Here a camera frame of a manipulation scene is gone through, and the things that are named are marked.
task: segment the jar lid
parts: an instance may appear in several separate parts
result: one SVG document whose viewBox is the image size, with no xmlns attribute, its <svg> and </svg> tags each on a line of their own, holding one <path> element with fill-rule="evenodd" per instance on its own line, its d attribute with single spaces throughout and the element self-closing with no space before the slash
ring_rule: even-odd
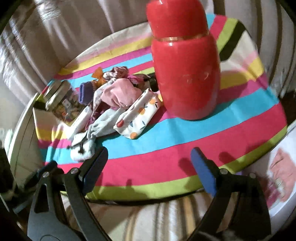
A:
<svg viewBox="0 0 296 241">
<path fill-rule="evenodd" d="M 70 88 L 71 84 L 67 80 L 64 80 L 58 90 L 46 102 L 46 110 L 52 111 L 62 101 Z"/>
<path fill-rule="evenodd" d="M 55 80 L 46 90 L 43 95 L 43 99 L 47 102 L 54 95 L 57 89 L 61 86 L 62 82 L 60 80 Z"/>
<path fill-rule="evenodd" d="M 157 39 L 208 34 L 205 10 L 199 0 L 153 0 L 147 18 Z"/>
</svg>

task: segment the red thermos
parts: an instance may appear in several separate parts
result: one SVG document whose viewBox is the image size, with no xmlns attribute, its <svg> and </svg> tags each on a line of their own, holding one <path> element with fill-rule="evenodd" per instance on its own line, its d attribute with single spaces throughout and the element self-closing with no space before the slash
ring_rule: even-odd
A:
<svg viewBox="0 0 296 241">
<path fill-rule="evenodd" d="M 185 120 L 209 115 L 220 89 L 219 55 L 198 0 L 153 0 L 147 17 L 152 56 L 166 109 Z"/>
</svg>

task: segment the table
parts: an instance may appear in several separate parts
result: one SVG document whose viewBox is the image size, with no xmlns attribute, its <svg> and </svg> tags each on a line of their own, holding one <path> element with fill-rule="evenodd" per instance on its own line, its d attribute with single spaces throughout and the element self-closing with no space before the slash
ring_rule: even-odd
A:
<svg viewBox="0 0 296 241">
<path fill-rule="evenodd" d="M 198 146 L 219 167 L 241 171 L 268 152 L 286 133 L 287 123 L 279 100 L 268 87 L 264 67 L 241 22 L 207 15 L 221 59 L 221 86 L 214 113 L 199 121 L 175 118 L 162 107 L 142 135 L 130 140 L 120 135 L 98 139 L 109 151 L 109 160 L 89 199 L 145 200 L 188 193 L 201 188 L 190 162 Z M 55 79 L 73 87 L 103 71 L 127 66 L 130 73 L 153 73 L 152 33 L 148 23 L 114 33 L 96 43 Z M 55 160 L 65 172 L 81 163 L 70 158 L 71 144 L 51 113 L 34 110 L 42 158 Z"/>
</svg>

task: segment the silver screw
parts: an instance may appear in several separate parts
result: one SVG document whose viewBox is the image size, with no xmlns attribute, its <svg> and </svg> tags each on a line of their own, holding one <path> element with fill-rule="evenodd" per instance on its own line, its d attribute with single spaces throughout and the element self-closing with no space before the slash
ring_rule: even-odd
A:
<svg viewBox="0 0 296 241">
<path fill-rule="evenodd" d="M 43 173 L 42 177 L 48 177 L 49 176 L 49 172 L 45 172 Z"/>
<path fill-rule="evenodd" d="M 221 173 L 222 175 L 226 175 L 226 174 L 228 173 L 228 171 L 227 171 L 227 169 L 222 168 L 222 169 L 220 169 L 220 173 Z"/>
<path fill-rule="evenodd" d="M 78 172 L 78 168 L 74 167 L 70 170 L 71 174 L 76 174 Z"/>
<path fill-rule="evenodd" d="M 255 173 L 250 173 L 249 177 L 252 178 L 252 179 L 256 179 L 256 174 Z"/>
</svg>

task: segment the blue gripper pad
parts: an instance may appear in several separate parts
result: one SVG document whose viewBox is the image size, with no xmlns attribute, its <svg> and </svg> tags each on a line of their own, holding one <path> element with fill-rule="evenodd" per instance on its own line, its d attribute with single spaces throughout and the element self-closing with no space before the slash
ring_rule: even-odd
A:
<svg viewBox="0 0 296 241">
<path fill-rule="evenodd" d="M 191 162 L 202 185 L 205 188 L 205 191 L 214 197 L 217 193 L 216 177 L 211 172 L 209 166 L 206 164 L 208 160 L 205 158 L 199 148 L 192 149 Z"/>
</svg>

